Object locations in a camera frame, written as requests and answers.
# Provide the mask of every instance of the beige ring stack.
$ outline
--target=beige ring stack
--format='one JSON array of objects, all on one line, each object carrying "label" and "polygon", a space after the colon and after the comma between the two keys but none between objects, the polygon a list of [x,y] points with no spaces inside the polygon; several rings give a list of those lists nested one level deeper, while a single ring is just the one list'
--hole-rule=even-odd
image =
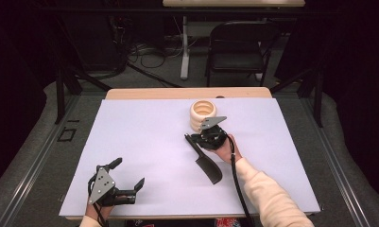
[{"label": "beige ring stack", "polygon": [[201,122],[206,117],[216,116],[216,106],[208,100],[198,100],[190,108],[190,126],[197,133],[200,132]]}]

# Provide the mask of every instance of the chair backrest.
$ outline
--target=chair backrest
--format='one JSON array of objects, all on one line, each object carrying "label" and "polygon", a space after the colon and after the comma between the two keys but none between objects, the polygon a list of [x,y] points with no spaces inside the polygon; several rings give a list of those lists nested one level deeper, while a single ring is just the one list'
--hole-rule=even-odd
[{"label": "chair backrest", "polygon": [[217,50],[221,46],[226,49],[227,43],[235,43],[235,48],[240,48],[241,44],[248,48],[249,43],[274,42],[280,34],[280,29],[272,22],[231,21],[212,30],[210,48]]}]

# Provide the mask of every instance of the cream long-sleeve shirt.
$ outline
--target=cream long-sleeve shirt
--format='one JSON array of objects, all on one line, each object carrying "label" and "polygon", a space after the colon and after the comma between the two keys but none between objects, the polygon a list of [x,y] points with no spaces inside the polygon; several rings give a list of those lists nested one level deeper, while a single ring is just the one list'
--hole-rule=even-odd
[{"label": "cream long-sleeve shirt", "polygon": [[[264,172],[255,169],[245,158],[236,162],[236,173],[245,182],[245,192],[260,213],[265,227],[312,227],[289,194]],[[99,227],[92,218],[83,217],[80,226]]]}]

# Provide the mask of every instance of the gray floor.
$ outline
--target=gray floor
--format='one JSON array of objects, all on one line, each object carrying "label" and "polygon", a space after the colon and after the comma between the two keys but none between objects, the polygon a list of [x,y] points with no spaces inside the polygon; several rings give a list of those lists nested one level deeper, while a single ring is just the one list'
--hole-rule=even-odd
[{"label": "gray floor", "polygon": [[[273,51],[266,87],[277,79],[274,70],[284,50],[283,39]],[[167,58],[161,67],[146,69],[183,87],[203,87],[206,48],[201,42],[191,47],[189,79],[181,80],[181,55]],[[143,57],[144,65],[162,62],[157,56]],[[164,87],[131,68],[121,75],[102,80],[115,88]],[[99,103],[105,93],[82,81],[81,96],[68,96],[67,115],[54,125],[57,107],[55,84],[50,84],[47,104],[41,119],[32,130],[21,150],[0,180],[0,226],[74,226],[76,221],[58,216],[62,195],[66,193],[87,136],[95,120]],[[246,75],[218,75],[212,86],[257,86],[258,81]],[[316,226],[379,226],[379,196],[371,189],[346,150],[342,130],[336,115],[336,104],[324,95],[323,129],[316,126],[310,114],[310,100],[295,95],[299,84],[293,84],[278,94],[285,121],[290,129],[302,163],[323,211],[311,216]],[[60,132],[76,129],[71,142],[60,142]],[[113,220],[112,226],[122,225]]]}]

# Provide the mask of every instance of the black cleaver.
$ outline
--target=black cleaver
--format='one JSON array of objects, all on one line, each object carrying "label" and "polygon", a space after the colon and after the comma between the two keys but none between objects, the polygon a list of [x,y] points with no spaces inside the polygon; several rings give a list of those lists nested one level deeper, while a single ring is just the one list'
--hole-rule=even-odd
[{"label": "black cleaver", "polygon": [[201,167],[201,169],[203,169],[207,177],[209,177],[210,181],[212,181],[213,184],[216,184],[219,181],[221,181],[222,172],[221,169],[219,169],[219,167],[216,165],[216,163],[213,160],[211,160],[209,156],[205,155],[203,151],[201,151],[198,145],[195,142],[193,142],[192,137],[189,134],[185,134],[185,138],[198,154],[198,159],[196,160],[196,163],[198,164],[198,166]]}]

